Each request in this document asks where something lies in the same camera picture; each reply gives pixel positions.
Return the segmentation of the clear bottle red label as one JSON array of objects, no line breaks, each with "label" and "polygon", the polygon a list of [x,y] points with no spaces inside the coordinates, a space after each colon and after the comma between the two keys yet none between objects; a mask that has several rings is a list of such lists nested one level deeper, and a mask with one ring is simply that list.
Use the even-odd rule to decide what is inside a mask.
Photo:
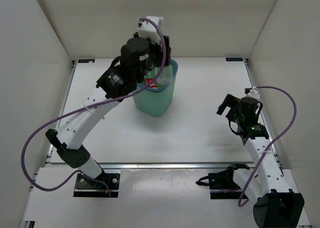
[{"label": "clear bottle red label", "polygon": [[146,85],[148,85],[148,87],[149,87],[150,89],[158,89],[158,83],[157,83],[157,81],[153,81],[153,78],[152,78],[152,77],[146,78],[146,79],[144,80],[144,83],[145,83]]}]

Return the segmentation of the clear bottle black cap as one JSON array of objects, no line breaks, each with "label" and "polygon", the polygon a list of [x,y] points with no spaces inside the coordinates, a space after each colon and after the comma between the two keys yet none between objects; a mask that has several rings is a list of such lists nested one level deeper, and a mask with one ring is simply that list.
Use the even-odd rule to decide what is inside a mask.
[{"label": "clear bottle black cap", "polygon": [[160,89],[165,85],[168,85],[173,79],[173,65],[165,66],[162,71],[159,73],[156,82],[157,87]]}]

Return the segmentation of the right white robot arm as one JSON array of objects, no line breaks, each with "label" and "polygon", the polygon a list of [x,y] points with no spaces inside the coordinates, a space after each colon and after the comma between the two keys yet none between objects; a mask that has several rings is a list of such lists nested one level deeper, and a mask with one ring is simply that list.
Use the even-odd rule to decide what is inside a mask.
[{"label": "right white robot arm", "polygon": [[305,201],[285,180],[269,146],[267,129],[259,123],[262,107],[255,90],[242,98],[227,94],[218,107],[218,115],[230,109],[226,115],[228,123],[236,123],[234,134],[241,138],[255,165],[252,172],[239,168],[226,173],[224,181],[230,188],[239,186],[253,202],[253,217],[259,228],[296,228]]}]

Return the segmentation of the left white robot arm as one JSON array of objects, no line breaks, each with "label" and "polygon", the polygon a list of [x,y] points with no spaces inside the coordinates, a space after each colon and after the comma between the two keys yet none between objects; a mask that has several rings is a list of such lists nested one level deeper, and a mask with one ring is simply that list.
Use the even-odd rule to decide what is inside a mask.
[{"label": "left white robot arm", "polygon": [[135,34],[120,50],[110,67],[98,78],[93,93],[84,107],[70,116],[58,129],[49,129],[45,136],[56,148],[59,157],[71,168],[87,176],[93,188],[105,182],[104,171],[85,148],[83,142],[104,116],[137,90],[145,76],[171,62],[170,38],[159,41]]}]

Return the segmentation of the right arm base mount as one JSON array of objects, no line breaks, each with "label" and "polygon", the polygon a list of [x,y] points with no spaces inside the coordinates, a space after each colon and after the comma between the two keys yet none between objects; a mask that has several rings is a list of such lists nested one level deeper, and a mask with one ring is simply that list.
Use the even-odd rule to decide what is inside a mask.
[{"label": "right arm base mount", "polygon": [[209,172],[195,182],[201,187],[209,187],[211,200],[237,200],[240,198],[241,188],[234,182],[236,170],[249,171],[245,163],[232,163],[222,171]]}]

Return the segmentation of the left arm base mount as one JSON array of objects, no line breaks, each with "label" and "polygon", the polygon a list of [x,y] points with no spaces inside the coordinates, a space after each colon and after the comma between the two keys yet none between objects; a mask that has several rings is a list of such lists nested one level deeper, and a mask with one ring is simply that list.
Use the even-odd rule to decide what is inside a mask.
[{"label": "left arm base mount", "polygon": [[98,177],[97,180],[105,183],[88,179],[83,173],[78,173],[76,176],[73,196],[77,198],[118,198],[121,170],[120,169],[103,169],[104,174]]}]

